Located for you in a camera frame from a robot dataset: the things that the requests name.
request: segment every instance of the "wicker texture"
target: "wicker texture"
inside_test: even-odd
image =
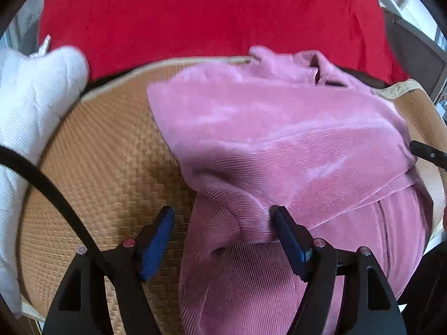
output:
[[[178,279],[195,193],[155,125],[146,85],[181,68],[140,71],[89,95],[66,117],[41,163],[102,250],[135,236],[163,205],[175,209],[176,224],[159,273],[144,285],[162,333],[175,335],[182,334]],[[47,314],[80,244],[56,209],[31,189],[18,255],[23,289],[41,314]],[[109,282],[106,290],[114,332],[124,334]]]
[[[411,90],[393,100],[399,113],[405,118],[412,140],[423,142],[447,152],[447,127],[439,116],[430,97],[422,89]],[[416,168],[434,202],[432,237],[443,230],[445,197],[447,197],[447,173],[434,164],[418,159]]]

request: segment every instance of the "red fabric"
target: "red fabric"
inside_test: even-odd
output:
[[[406,80],[377,0],[45,0],[39,38],[77,46],[91,80],[172,57],[320,50],[387,83]]]

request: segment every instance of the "white towel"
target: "white towel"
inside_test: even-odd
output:
[[[63,47],[38,58],[0,51],[0,144],[33,164],[79,98],[89,76],[85,56]],[[16,317],[22,301],[16,263],[16,239],[28,183],[0,166],[0,293]]]

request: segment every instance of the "black cable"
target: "black cable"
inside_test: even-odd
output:
[[[57,210],[62,214],[67,223],[77,234],[82,243],[86,246],[88,254],[95,260],[96,264],[101,268],[104,275],[106,275],[112,282],[113,268],[105,260],[92,236],[77,216],[68,201],[64,198],[62,193],[54,186],[36,166],[30,163],[26,158],[9,148],[0,145],[0,165],[4,165],[15,171],[37,190],[39,190]]]

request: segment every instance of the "pink sweater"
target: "pink sweater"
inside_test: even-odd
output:
[[[396,295],[425,246],[427,202],[394,106],[319,52],[250,53],[259,60],[195,66],[148,87],[198,193],[180,270],[187,335],[287,333],[305,284],[276,241],[272,205],[336,248],[370,247]],[[327,334],[342,288],[338,278]]]

